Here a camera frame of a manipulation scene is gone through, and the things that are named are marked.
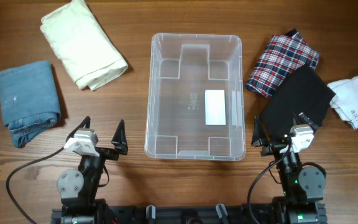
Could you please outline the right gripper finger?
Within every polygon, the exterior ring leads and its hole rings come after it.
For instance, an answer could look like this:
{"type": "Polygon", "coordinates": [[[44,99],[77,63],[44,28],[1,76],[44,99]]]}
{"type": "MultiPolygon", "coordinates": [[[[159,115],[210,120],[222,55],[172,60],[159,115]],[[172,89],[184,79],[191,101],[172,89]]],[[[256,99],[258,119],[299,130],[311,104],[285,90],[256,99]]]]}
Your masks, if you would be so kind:
{"type": "Polygon", "coordinates": [[[309,117],[307,117],[303,112],[301,113],[295,113],[293,114],[293,125],[301,125],[301,124],[307,124],[310,126],[310,128],[316,132],[319,129],[319,126],[315,124],[309,117]]]}
{"type": "Polygon", "coordinates": [[[264,126],[258,116],[254,116],[254,130],[252,135],[251,146],[261,147],[269,145],[269,138],[264,126]]]}

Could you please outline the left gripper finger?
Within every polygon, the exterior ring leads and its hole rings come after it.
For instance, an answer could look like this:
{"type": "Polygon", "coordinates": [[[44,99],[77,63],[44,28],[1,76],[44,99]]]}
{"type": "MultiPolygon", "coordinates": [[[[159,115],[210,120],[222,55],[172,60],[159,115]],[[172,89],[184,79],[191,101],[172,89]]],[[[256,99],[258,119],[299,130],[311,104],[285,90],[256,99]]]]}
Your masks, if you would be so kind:
{"type": "Polygon", "coordinates": [[[90,128],[90,121],[91,118],[89,116],[86,116],[85,119],[67,136],[67,140],[74,137],[74,134],[79,130],[80,128],[90,128]]]}
{"type": "Polygon", "coordinates": [[[114,150],[117,154],[127,155],[128,145],[125,134],[125,122],[123,119],[119,122],[111,143],[114,145],[114,150]]]}

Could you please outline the black garment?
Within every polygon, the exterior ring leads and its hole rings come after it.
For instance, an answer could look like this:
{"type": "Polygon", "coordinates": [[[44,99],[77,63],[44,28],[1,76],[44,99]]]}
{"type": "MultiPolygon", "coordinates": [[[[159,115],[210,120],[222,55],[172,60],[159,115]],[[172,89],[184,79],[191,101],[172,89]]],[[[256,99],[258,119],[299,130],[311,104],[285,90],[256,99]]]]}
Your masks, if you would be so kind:
{"type": "Polygon", "coordinates": [[[303,65],[282,82],[261,112],[260,120],[272,139],[281,139],[290,132],[294,114],[303,113],[317,131],[335,95],[309,65],[303,65]]]}

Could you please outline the white printed t-shirt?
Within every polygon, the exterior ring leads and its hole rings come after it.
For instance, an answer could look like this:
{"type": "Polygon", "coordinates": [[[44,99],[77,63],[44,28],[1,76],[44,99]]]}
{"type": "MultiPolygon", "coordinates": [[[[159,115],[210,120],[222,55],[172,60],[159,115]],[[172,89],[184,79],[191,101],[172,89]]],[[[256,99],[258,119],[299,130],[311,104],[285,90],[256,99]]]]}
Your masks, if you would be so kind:
{"type": "Polygon", "coordinates": [[[339,117],[353,129],[358,129],[358,76],[331,82],[328,87],[335,92],[330,102],[339,117]]]}

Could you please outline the blue jeans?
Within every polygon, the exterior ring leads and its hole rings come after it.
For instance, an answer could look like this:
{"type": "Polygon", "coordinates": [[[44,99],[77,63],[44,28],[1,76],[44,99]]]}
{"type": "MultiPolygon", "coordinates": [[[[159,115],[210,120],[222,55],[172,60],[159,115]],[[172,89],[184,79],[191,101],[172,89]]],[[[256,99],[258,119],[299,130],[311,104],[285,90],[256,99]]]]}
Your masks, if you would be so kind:
{"type": "Polygon", "coordinates": [[[38,61],[0,72],[0,106],[15,147],[22,147],[61,118],[52,66],[38,61]]]}

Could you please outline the plaid red blue shirt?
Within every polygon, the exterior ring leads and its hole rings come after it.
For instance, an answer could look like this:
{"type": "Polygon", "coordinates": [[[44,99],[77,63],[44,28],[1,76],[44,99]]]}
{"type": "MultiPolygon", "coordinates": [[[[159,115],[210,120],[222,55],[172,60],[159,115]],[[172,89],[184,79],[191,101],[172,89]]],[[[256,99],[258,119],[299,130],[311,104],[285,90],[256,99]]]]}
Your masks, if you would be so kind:
{"type": "Polygon", "coordinates": [[[256,62],[245,88],[271,98],[297,68],[309,65],[315,69],[319,56],[319,52],[312,49],[296,29],[284,35],[275,34],[256,62]]]}

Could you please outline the clear plastic storage container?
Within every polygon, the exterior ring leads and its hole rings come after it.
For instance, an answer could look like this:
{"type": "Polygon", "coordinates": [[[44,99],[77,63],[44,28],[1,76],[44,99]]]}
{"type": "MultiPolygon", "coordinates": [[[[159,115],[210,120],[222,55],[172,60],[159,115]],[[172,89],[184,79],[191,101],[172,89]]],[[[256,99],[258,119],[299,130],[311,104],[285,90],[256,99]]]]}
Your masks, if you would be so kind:
{"type": "Polygon", "coordinates": [[[238,36],[158,33],[152,37],[144,149],[154,159],[240,161],[245,157],[238,36]],[[224,126],[206,125],[206,90],[224,90],[224,126]]]}

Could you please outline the cream cloth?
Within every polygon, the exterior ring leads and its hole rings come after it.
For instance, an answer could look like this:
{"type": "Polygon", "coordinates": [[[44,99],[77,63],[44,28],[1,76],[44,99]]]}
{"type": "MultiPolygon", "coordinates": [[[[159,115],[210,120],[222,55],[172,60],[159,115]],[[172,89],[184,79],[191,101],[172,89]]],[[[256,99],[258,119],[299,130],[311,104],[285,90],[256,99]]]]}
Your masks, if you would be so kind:
{"type": "Polygon", "coordinates": [[[41,23],[40,30],[79,89],[94,91],[128,69],[84,0],[59,7],[41,23]]]}

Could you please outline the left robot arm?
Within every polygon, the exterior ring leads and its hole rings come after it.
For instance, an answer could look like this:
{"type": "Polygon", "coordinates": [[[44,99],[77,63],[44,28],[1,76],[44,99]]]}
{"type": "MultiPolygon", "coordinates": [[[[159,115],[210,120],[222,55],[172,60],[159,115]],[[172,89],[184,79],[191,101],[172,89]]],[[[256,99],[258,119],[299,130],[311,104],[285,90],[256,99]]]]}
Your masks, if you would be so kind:
{"type": "Polygon", "coordinates": [[[61,217],[53,217],[56,223],[118,223],[119,220],[109,208],[105,199],[97,199],[102,174],[107,174],[106,161],[117,161],[120,155],[128,153],[124,120],[120,120],[111,140],[113,148],[98,147],[96,131],[90,128],[90,117],[67,137],[64,150],[81,156],[76,169],[62,172],[57,180],[61,195],[61,217]]]}

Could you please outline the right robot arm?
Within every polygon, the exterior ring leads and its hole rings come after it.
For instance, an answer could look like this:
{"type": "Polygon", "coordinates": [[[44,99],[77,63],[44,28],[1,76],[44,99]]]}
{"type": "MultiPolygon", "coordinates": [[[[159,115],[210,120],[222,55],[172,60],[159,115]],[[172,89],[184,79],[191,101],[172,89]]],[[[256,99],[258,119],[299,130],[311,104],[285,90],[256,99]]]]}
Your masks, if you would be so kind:
{"type": "Polygon", "coordinates": [[[273,155],[274,160],[254,179],[247,193],[247,209],[251,223],[326,223],[323,190],[326,171],[314,162],[300,161],[299,153],[309,148],[319,126],[304,113],[293,115],[293,126],[282,139],[273,141],[258,116],[254,117],[251,146],[261,147],[262,156],[273,155]],[[256,210],[251,203],[252,192],[258,181],[272,168],[278,170],[283,196],[256,210]]]}

